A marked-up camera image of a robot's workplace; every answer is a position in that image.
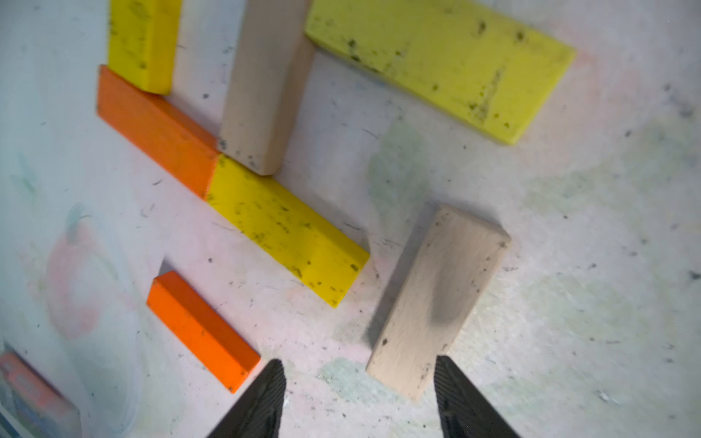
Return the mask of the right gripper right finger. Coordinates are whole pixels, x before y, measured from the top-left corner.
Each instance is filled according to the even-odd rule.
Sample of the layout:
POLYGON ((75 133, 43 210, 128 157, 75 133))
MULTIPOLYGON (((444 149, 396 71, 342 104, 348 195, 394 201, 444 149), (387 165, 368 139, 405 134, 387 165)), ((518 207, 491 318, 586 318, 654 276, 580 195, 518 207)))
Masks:
POLYGON ((446 438, 520 437, 448 356, 436 357, 434 390, 446 438))

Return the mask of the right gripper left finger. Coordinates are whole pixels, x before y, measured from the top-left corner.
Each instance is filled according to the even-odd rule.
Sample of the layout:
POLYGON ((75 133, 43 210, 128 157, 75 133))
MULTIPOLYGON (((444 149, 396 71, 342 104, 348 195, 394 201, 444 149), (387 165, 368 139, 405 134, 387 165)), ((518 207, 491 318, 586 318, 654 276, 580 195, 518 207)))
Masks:
POLYGON ((208 438, 278 438, 286 387, 282 361, 271 360, 208 438))

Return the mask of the natural wood block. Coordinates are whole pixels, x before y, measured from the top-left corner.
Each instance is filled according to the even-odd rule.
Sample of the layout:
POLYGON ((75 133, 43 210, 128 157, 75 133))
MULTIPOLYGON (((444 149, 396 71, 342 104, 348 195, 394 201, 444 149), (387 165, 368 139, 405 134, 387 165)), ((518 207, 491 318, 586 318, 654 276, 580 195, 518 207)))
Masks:
POLYGON ((309 1, 248 1, 235 50, 218 149, 259 175, 283 164, 311 64, 309 1))
POLYGON ((397 394, 419 400, 438 356, 451 348, 510 244, 502 226, 440 204, 423 229, 367 373, 397 394))

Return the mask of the yellow block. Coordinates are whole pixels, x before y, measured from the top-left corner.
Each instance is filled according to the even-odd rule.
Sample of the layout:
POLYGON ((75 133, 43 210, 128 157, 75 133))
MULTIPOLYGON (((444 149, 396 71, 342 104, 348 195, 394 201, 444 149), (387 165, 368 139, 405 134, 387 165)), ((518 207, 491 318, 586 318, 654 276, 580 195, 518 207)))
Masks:
POLYGON ((271 177, 222 155, 206 201, 332 308, 370 254, 271 177))
POLYGON ((576 57, 573 47, 477 1, 314 1, 305 34, 507 145, 576 57))
POLYGON ((111 0, 108 67, 141 91, 171 92, 181 0, 111 0))

